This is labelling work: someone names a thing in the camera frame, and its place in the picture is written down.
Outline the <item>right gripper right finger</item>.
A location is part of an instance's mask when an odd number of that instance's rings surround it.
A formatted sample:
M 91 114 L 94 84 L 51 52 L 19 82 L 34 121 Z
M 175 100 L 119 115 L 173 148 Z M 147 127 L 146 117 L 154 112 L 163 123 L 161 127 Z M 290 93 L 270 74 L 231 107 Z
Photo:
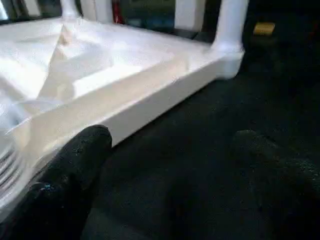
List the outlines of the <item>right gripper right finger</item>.
M 231 152 L 273 240 L 320 238 L 320 166 L 253 130 L 237 131 Z

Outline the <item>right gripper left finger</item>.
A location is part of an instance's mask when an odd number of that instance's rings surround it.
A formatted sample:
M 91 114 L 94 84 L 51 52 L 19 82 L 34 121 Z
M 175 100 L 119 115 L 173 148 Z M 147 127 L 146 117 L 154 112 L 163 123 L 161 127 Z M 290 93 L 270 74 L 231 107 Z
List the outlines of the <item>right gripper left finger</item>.
M 111 149 L 106 126 L 89 126 L 74 136 L 27 186 L 1 222 L 0 238 L 78 240 Z

